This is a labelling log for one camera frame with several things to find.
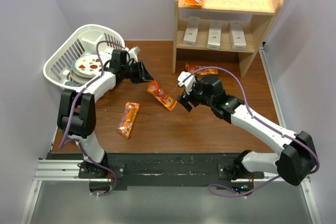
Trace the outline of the white Harry's razor box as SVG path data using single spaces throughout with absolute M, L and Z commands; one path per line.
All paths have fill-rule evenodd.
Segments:
M 200 18 L 199 17 L 193 17 L 190 16 L 187 22 L 184 38 L 183 38 L 183 44 L 187 46 L 195 46 L 196 45 L 196 39 L 197 39 L 197 33 L 198 28 L 200 24 Z

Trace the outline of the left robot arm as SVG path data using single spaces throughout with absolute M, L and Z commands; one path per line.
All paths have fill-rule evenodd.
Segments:
M 95 134 L 96 102 L 124 79 L 136 84 L 153 80 L 143 61 L 138 60 L 139 52 L 139 47 L 114 49 L 106 62 L 94 57 L 98 73 L 79 91 L 66 89 L 61 94 L 57 126 L 63 138 L 59 148 L 75 142 L 83 153 L 80 168 L 97 178 L 106 177 L 111 170 L 107 154 Z

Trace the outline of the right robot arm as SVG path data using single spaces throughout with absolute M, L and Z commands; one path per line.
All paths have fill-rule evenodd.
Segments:
M 232 179 L 266 172 L 298 186 L 318 166 L 313 139 L 307 132 L 295 133 L 259 115 L 245 101 L 227 94 L 216 75 L 198 79 L 181 72 L 177 80 L 178 86 L 184 88 L 177 100 L 187 111 L 198 105 L 207 106 L 217 118 L 244 129 L 273 150 L 272 153 L 243 151 L 233 161 Z

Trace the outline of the orange razor pack under shelf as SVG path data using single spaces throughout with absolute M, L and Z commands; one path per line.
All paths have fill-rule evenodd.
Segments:
M 214 68 L 210 68 L 207 66 L 199 66 L 199 65 L 191 65 L 191 64 L 185 64 L 185 69 L 189 73 L 196 72 L 197 75 L 210 75 L 210 74 L 218 74 L 218 70 Z

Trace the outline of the wooden shelf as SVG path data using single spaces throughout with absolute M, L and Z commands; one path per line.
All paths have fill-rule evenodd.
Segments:
M 238 54 L 240 75 L 244 77 L 250 68 L 260 46 L 265 41 L 284 0 L 203 0 L 203 7 L 186 6 L 184 0 L 174 0 L 174 37 L 172 70 L 176 70 L 178 49 L 206 50 L 210 21 L 201 19 L 196 43 L 193 46 L 183 44 L 183 37 L 188 20 L 180 18 L 181 10 L 192 10 L 197 14 L 201 12 L 220 14 L 248 14 L 249 22 L 243 22 L 243 30 L 246 39 L 244 50 L 236 49 Z

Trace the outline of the painted fruit plate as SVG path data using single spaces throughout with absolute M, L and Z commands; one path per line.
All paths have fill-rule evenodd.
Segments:
M 100 59 L 97 55 L 82 56 L 72 63 L 71 69 L 77 75 L 91 79 L 101 74 L 102 66 L 109 60 L 106 56 L 100 56 Z

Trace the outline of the white plastic basket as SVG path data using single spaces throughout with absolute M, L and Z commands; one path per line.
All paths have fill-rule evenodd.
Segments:
M 96 45 L 100 41 L 105 42 L 99 45 L 99 54 L 109 59 L 113 50 L 125 48 L 123 38 L 113 29 L 95 24 L 83 25 L 44 64 L 44 77 L 64 89 L 66 86 L 62 82 L 72 71 L 72 63 L 85 55 L 97 55 Z

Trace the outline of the stacked plates underneath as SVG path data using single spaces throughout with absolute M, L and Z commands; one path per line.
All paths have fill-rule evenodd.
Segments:
M 65 80 L 62 82 L 63 85 L 65 86 L 70 86 L 70 87 L 80 87 L 82 85 L 87 84 L 90 82 L 92 79 L 94 79 L 96 75 L 93 75 L 92 77 L 81 77 L 80 75 L 74 73 L 73 71 L 70 71 L 66 76 Z

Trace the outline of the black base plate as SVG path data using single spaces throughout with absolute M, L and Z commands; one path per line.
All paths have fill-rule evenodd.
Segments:
M 117 190 L 129 186 L 206 187 L 220 184 L 237 192 L 253 189 L 263 173 L 237 175 L 234 154 L 110 153 L 102 164 L 115 172 Z

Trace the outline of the aluminium rail frame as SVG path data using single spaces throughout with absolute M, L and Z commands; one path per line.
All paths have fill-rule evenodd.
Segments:
M 138 103 L 130 137 L 117 133 L 127 102 Z M 256 140 L 216 119 L 209 108 L 187 112 L 163 109 L 145 86 L 125 82 L 97 104 L 98 134 L 109 153 L 222 153 L 255 147 Z M 24 223 L 321 223 L 310 181 L 290 186 L 266 174 L 261 189 L 246 198 L 227 199 L 206 187 L 129 186 L 96 197 L 89 186 L 105 179 L 82 177 L 81 154 L 50 152 L 39 160 Z

